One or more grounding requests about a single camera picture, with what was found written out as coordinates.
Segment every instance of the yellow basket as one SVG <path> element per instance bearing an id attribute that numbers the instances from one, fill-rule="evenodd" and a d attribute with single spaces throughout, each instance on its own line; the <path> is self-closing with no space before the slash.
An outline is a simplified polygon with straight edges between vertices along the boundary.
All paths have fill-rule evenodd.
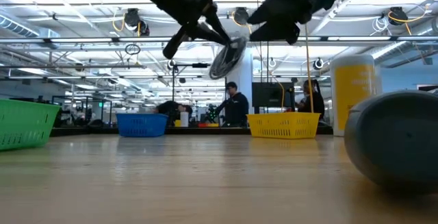
<path id="1" fill-rule="evenodd" d="M 314 138 L 319 118 L 305 112 L 248 114 L 251 135 L 261 138 Z"/>

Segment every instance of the table surface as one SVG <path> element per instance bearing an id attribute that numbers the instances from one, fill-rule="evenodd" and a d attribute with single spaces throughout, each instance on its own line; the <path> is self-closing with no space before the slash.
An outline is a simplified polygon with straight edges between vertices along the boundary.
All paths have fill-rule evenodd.
<path id="1" fill-rule="evenodd" d="M 436 224 L 438 196 L 388 195 L 332 136 L 70 136 L 0 153 L 0 220 Z"/>

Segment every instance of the person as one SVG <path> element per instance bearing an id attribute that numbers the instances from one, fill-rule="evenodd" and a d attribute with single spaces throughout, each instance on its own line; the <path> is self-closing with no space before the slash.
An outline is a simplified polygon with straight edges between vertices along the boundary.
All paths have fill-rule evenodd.
<path id="1" fill-rule="evenodd" d="M 225 108 L 223 127 L 247 127 L 248 99 L 237 91 L 235 82 L 229 82 L 226 88 L 230 98 L 216 108 L 216 114 Z"/>
<path id="2" fill-rule="evenodd" d="M 305 81 L 302 85 L 302 89 L 305 94 L 305 98 L 300 103 L 295 103 L 299 112 L 311 112 L 310 91 L 312 91 L 313 97 L 313 112 L 321 114 L 320 120 L 324 118 L 325 107 L 324 98 L 322 98 L 320 85 L 316 79 L 311 80 L 311 87 L 309 87 L 309 81 Z"/>
<path id="3" fill-rule="evenodd" d="M 189 105 L 183 105 L 177 103 L 176 101 L 166 101 L 158 105 L 155 109 L 155 113 L 165 114 L 169 116 L 168 126 L 173 125 L 174 121 L 179 119 L 179 115 L 181 112 L 188 112 L 190 119 L 193 113 L 193 109 Z"/>

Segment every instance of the monitor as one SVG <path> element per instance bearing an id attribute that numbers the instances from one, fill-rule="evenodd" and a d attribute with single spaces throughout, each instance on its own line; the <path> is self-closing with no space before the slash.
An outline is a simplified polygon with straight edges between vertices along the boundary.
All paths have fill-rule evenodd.
<path id="1" fill-rule="evenodd" d="M 281 83 L 285 89 L 284 107 L 295 104 L 294 83 Z M 281 108 L 283 90 L 278 83 L 253 83 L 253 107 Z"/>

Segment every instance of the blue basket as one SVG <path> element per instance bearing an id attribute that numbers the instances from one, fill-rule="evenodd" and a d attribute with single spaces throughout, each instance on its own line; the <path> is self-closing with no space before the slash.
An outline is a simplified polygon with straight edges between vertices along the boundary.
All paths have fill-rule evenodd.
<path id="1" fill-rule="evenodd" d="M 124 137 L 156 137 L 166 131 L 164 114 L 117 114 L 118 133 Z"/>

